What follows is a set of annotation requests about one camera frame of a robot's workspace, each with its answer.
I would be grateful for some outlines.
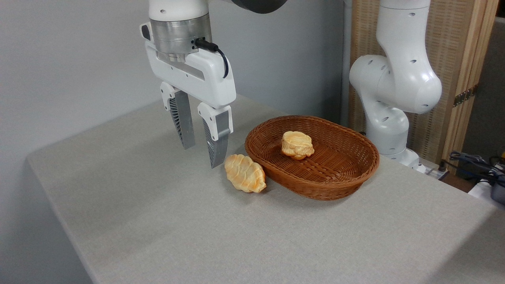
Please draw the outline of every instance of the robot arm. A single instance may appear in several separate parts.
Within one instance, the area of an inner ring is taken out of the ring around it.
[[[226,0],[256,13],[269,13],[287,0]],[[195,145],[188,95],[201,103],[211,166],[223,163],[233,132],[236,98],[233,71],[212,43],[207,0],[149,0],[148,23],[140,26],[149,63],[185,149]]]
[[[426,113],[442,93],[425,48],[429,5],[430,0],[381,0],[377,40],[387,57],[362,56],[349,74],[365,109],[367,137],[379,153],[413,168],[419,157],[406,149],[409,121],[403,111]]]

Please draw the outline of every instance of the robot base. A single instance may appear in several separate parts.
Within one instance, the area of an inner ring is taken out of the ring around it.
[[[419,172],[425,173],[426,172],[426,167],[419,162],[419,155],[416,154],[416,152],[405,148],[405,150],[401,151],[398,154],[392,154],[392,155],[383,155],[384,157],[388,159],[395,160],[403,165],[406,165],[410,168],[413,168]]]

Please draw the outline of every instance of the woven screen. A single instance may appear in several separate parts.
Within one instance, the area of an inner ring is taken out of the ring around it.
[[[463,147],[473,100],[472,96],[463,99],[460,108],[467,111],[458,114],[455,98],[478,83],[497,3],[498,0],[431,1],[426,49],[442,82],[442,97],[427,114],[407,113],[410,121],[407,147],[422,158],[438,163],[449,151],[444,149],[459,147],[459,141],[460,148]],[[384,56],[375,35],[379,1],[355,0],[352,9],[351,64],[362,55]],[[352,87],[349,125],[356,131],[365,131],[363,107]]]

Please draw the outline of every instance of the croissant-shaped bread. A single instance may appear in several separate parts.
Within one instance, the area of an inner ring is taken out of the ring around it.
[[[282,153],[295,160],[305,159],[314,153],[312,138],[299,131],[288,131],[282,136]]]
[[[259,193],[267,187],[265,172],[261,165],[242,154],[226,158],[224,169],[226,170],[226,178],[238,190]]]

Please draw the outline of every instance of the basket rim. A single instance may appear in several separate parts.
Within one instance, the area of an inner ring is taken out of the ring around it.
[[[296,175],[293,175],[293,174],[291,174],[289,172],[283,171],[281,168],[277,167],[275,164],[273,164],[273,163],[269,162],[268,160],[265,160],[265,159],[260,158],[257,155],[255,155],[253,153],[253,151],[251,151],[251,149],[248,147],[247,141],[249,139],[251,139],[252,134],[255,131],[257,131],[257,129],[260,126],[262,126],[264,124],[267,124],[267,123],[275,122],[277,120],[286,120],[286,119],[292,119],[292,118],[298,118],[298,119],[310,118],[310,119],[319,120],[319,121],[321,121],[323,123],[330,124],[332,127],[339,128],[339,130],[344,131],[344,132],[348,133],[349,135],[358,137],[363,143],[365,143],[367,146],[370,147],[370,150],[372,150],[374,152],[374,156],[376,157],[376,159],[374,159],[374,161],[372,163],[372,166],[370,168],[368,168],[364,173],[362,173],[360,176],[357,176],[357,177],[349,179],[349,180],[344,180],[344,181],[309,181],[309,180],[300,178],[300,177],[298,177]],[[265,163],[265,164],[269,165],[272,168],[276,168],[276,169],[282,171],[284,174],[288,175],[290,178],[294,178],[295,180],[299,181],[300,183],[307,183],[307,184],[311,184],[311,185],[320,184],[320,185],[355,186],[355,185],[358,185],[358,184],[362,184],[363,182],[365,182],[367,179],[369,179],[377,171],[377,169],[379,167],[379,164],[380,164],[380,155],[379,155],[379,151],[377,150],[377,147],[375,147],[375,145],[368,138],[366,138],[364,135],[362,135],[361,133],[356,132],[356,131],[354,131],[354,130],[352,130],[350,128],[347,128],[347,127],[344,127],[344,126],[339,125],[337,123],[334,123],[334,122],[331,122],[329,120],[326,120],[324,118],[320,118],[320,117],[316,117],[316,116],[309,116],[309,115],[285,115],[285,116],[279,116],[279,117],[274,117],[274,118],[268,119],[268,120],[266,120],[266,121],[258,124],[255,128],[253,128],[249,132],[249,134],[245,138],[245,144],[244,144],[244,146],[245,146],[246,152],[251,156],[251,158],[255,162],[261,161],[261,163]]]

